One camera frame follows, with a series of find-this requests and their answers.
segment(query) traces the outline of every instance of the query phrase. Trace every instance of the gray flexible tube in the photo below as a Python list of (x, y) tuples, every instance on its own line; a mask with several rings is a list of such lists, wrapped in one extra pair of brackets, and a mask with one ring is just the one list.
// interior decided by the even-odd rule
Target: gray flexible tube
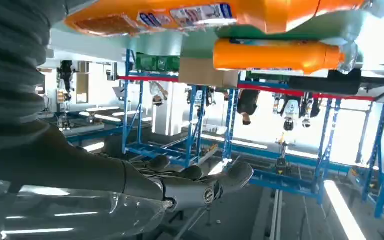
[(162, 190), (38, 120), (52, 24), (96, 0), (0, 0), (0, 239), (105, 239), (156, 228)]

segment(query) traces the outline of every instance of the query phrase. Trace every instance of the product label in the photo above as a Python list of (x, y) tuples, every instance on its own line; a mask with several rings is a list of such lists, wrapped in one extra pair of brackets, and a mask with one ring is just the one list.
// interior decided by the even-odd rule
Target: product label
[(155, 12), (141, 12), (139, 13), (138, 20), (152, 28), (161, 28), (164, 27), (164, 25), (168, 25), (172, 22), (172, 19), (168, 15)]
[(146, 24), (150, 27), (158, 27), (157, 24), (151, 20), (151, 18), (148, 14), (139, 13), (139, 18), (144, 24)]
[(182, 28), (220, 26), (236, 22), (232, 21), (232, 10), (226, 3), (173, 9), (170, 14)]

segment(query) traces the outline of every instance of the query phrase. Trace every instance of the plastic packaging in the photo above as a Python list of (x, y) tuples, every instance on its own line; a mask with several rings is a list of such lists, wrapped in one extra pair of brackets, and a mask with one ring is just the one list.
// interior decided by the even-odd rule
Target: plastic packaging
[(358, 56), (355, 43), (332, 46), (316, 41), (219, 39), (214, 47), (216, 69), (303, 71), (321, 69), (344, 74), (353, 68)]
[(168, 207), (117, 192), (24, 185), (19, 193), (8, 193), (10, 186), (0, 180), (2, 240), (134, 236), (155, 229)]
[(356, 10), (364, 0), (100, 0), (66, 19), (71, 28), (98, 36), (135, 35), (202, 27), (252, 25), (284, 33), (311, 18)]

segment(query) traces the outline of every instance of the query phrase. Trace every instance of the cardboard box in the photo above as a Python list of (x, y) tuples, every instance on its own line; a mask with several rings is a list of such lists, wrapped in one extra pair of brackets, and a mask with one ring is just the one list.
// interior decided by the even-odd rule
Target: cardboard box
[(213, 67), (213, 60), (207, 58), (180, 58), (179, 83), (206, 85), (224, 88), (238, 86), (237, 70), (219, 71)]

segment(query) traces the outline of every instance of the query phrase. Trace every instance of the person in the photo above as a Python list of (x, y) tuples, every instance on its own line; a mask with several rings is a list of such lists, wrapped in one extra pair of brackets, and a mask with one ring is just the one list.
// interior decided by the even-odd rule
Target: person
[(237, 113), (242, 115), (242, 123), (247, 126), (251, 124), (250, 116), (256, 112), (257, 100), (260, 95), (258, 90), (241, 89), (237, 100)]
[(149, 82), (149, 90), (152, 95), (152, 104), (159, 107), (167, 101), (167, 96), (169, 92), (164, 90), (164, 88), (156, 81)]

